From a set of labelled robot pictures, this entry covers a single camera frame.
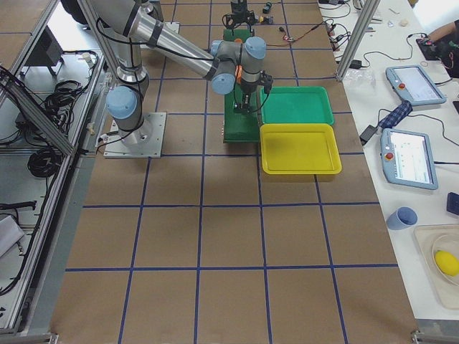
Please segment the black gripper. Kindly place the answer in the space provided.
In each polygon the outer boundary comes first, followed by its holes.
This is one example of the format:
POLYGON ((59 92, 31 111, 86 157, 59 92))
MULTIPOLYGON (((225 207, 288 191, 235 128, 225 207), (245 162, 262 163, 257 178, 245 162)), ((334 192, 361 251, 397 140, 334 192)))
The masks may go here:
POLYGON ((231 12, 222 16, 222 23, 225 27, 239 27, 247 24, 250 27, 255 25, 255 13, 247 8, 247 2, 242 0, 230 1, 231 12))
POLYGON ((240 85, 242 99, 235 102, 235 113, 251 113, 253 106, 250 103, 252 94, 257 90, 258 86, 263 86, 264 93, 269 97, 273 86, 273 77, 267 74, 264 70, 259 72, 248 72, 240 70, 236 75, 236 81, 240 85))

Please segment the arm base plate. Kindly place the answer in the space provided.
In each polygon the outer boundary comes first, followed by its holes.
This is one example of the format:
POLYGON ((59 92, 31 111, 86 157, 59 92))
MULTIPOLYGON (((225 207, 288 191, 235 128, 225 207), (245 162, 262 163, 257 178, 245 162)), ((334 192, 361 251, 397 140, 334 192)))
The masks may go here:
POLYGON ((160 158, 166 127, 166 113, 146 113, 143 115, 143 125, 127 135, 118 133, 118 125, 112 120, 110 130, 115 131, 103 140, 107 143, 104 148, 105 158, 160 158))

